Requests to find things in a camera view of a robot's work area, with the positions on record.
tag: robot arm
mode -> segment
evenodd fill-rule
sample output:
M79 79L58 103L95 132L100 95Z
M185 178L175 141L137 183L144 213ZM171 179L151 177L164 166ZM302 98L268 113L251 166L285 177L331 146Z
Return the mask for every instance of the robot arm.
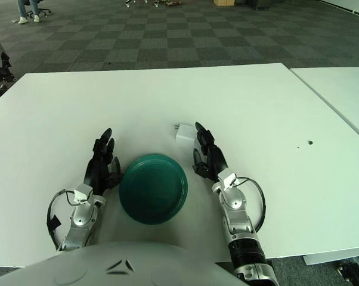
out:
M75 206L75 209L70 218L70 229L59 247L55 242L54 230L60 222L55 216L50 219L50 204L47 227L58 251L74 250L93 243L96 225L100 220L100 209L106 204L103 193L122 179L119 160L117 157L113 158L114 140L110 139L111 135L112 130L108 128L100 139L95 140L94 155L86 168L83 183L73 191L75 204L70 204ZM108 165L111 163L115 166L114 172L109 172Z
M193 169L198 175L215 182L212 190L219 195L224 216L224 234L234 265L234 274L249 285L278 286L274 270L266 262L255 227L247 215L247 201L244 193L237 187L237 175L228 168L210 131L199 123L196 123L196 129L201 151L207 156L207 161L202 162L199 152L194 149Z

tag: checkered carpet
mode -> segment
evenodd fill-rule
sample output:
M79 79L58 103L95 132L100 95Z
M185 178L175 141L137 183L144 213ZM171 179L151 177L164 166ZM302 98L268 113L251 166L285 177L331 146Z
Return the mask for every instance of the checkered carpet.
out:
M359 66L359 16L314 0L269 11L183 0L44 0L53 15L18 25L0 0L0 40L18 78L30 72L161 69L281 62L288 68Z

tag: person's legs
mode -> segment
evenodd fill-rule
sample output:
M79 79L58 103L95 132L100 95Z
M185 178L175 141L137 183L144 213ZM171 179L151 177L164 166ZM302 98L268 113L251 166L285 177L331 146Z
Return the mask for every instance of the person's legs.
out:
M31 4L32 13L38 16L39 15L38 0L30 0L30 4Z
M20 14L21 17L26 17L27 18L27 12L26 12L26 9L24 7L23 0L18 0L18 10L19 10L19 14Z

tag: white power adapter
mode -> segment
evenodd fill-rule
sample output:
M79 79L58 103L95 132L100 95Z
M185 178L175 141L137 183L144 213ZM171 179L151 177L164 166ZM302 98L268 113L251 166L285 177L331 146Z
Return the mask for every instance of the white power adapter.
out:
M177 143L193 144L196 138L197 130L194 126L179 124L175 126L177 134L175 135L175 140Z

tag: cable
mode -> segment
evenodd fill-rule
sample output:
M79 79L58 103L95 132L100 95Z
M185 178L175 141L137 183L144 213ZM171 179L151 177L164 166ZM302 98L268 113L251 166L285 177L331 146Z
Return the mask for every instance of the cable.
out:
M47 228L48 228L48 233L49 233L49 235L50 235L50 237L51 237L51 239L52 239L52 242L53 242L54 245L55 245L56 250L58 250L59 245L57 244L57 242L56 242L56 240L55 240L55 235L54 235L54 234L55 234L55 228L60 225L60 222L58 221L57 217L51 219L51 207L52 207L52 204L54 203L54 201L55 201L55 199L56 199L57 197L59 197L60 195L66 194L67 202L69 203L70 206L76 207L76 206L80 205L80 204L72 204L72 203L70 202L69 198L68 198L68 193L74 194L75 192L73 192L73 191L68 191L68 190L66 190L66 189L62 189L61 191L57 192L57 193L55 194L55 196L52 198L51 202L49 203L48 210L47 210ZM87 199L86 199L86 200L82 200L82 201L80 201L80 202L81 202L81 203L84 203L84 202L88 201L88 200L89 200L89 197L91 196L91 193L92 193L92 190L89 192L89 194L88 194L88 196L87 196ZM52 228L52 226L51 226L52 220L54 220L54 219L55 219L54 222L57 224L57 226L56 226L54 229L51 229L51 228Z
M264 198L264 193L263 193L263 190L261 188L261 186L259 186L259 184L253 180L253 179L250 179L250 178L247 178L247 177L237 177L237 179L241 179L241 180L244 180L243 182L237 184L237 185L234 185L234 186L240 186L240 185L243 185L245 182L248 182L250 181L251 183L253 183L256 188L258 189L260 195L261 195L261 198L262 198L262 214L261 214L261 218L258 222L258 224L255 226L255 231L258 232L260 230L260 228L262 227L263 223L264 223L264 219L265 219L265 212L266 212L266 205L265 205L265 198Z
M70 200L68 199L68 193L74 194L75 192L73 192L73 191L67 191L66 189L65 189L65 191L66 191L65 193L66 193L66 197L67 197L67 202L68 202L68 204L69 204L70 206L76 207L76 206L80 205L80 204L73 204L73 203L71 203Z
M52 242L53 242L54 245L55 245L56 250L59 248L59 246L58 246L58 244L57 244L57 242L56 242L56 240L55 240L55 236L54 236L55 230L54 230L54 229L53 229L53 230L50 229L50 227L51 227L51 207L52 207L52 204L53 204L53 202L55 201L55 199L56 199L57 197L59 197L60 195L63 195L64 193L66 193L66 190L65 190L65 189L62 189L61 191L57 192L57 193L55 194L55 196L52 198L51 202L49 203L48 210L47 210L47 228L48 228L48 233L49 233L49 235L50 235L50 237L51 237L51 239L52 239Z

